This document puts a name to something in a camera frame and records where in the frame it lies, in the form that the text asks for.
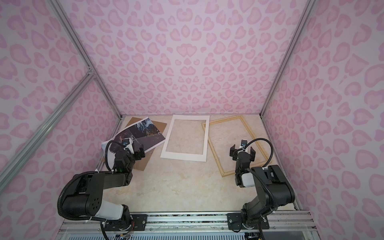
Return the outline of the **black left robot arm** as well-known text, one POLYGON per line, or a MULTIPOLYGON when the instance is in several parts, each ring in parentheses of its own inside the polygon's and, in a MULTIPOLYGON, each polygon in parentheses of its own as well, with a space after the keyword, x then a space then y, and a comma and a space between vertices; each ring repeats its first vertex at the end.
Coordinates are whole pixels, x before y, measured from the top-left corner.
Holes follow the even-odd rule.
POLYGON ((133 178, 136 161, 144 157, 142 147, 134 154, 123 149, 115 155, 113 171, 89 171, 74 175, 59 195, 59 215, 71 221, 98 221, 107 231, 133 230, 135 222, 128 206, 103 200, 103 192, 128 186, 133 178))

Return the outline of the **dark landscape photo print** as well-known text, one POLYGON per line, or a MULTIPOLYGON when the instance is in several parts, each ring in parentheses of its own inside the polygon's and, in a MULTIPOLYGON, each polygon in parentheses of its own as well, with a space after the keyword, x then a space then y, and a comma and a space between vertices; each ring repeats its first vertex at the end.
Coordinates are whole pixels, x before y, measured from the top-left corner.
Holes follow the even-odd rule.
POLYGON ((139 161, 139 166, 135 167, 135 169, 143 171, 153 154, 154 148, 165 142, 166 138, 163 136, 162 131, 166 126, 165 123, 151 121, 149 118, 142 120, 132 118, 130 125, 116 134, 112 140, 121 143, 123 138, 132 138, 135 151, 143 146, 146 156, 139 161))

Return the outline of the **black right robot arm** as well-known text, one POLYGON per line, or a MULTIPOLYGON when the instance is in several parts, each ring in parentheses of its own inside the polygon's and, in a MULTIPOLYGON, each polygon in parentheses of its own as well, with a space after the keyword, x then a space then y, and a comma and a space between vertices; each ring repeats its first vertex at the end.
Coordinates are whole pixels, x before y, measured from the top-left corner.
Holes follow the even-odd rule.
POLYGON ((230 157, 236 162, 235 183, 240 188, 256 189, 256 197, 243 205, 239 213, 227 214, 229 230, 267 230, 270 228, 267 216, 279 207, 295 201, 292 186, 278 165, 251 167, 256 152, 246 152, 244 146, 230 148, 230 157))

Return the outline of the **white mat board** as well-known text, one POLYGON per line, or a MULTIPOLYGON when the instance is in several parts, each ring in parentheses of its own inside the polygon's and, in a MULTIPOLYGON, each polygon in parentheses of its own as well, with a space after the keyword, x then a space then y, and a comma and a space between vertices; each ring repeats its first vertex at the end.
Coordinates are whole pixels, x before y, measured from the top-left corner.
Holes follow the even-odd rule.
POLYGON ((174 115, 161 158, 206 162, 209 122, 209 116, 174 115))

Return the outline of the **light wooden picture frame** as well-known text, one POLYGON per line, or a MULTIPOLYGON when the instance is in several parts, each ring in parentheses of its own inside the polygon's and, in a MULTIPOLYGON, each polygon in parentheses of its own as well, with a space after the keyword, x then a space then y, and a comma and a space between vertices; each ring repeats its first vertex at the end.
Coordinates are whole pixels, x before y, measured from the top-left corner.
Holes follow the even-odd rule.
POLYGON ((239 149, 242 140, 250 142, 257 138, 269 138, 260 116, 213 116, 209 123, 208 143, 222 177, 235 173, 236 162, 230 156, 230 148, 239 149))

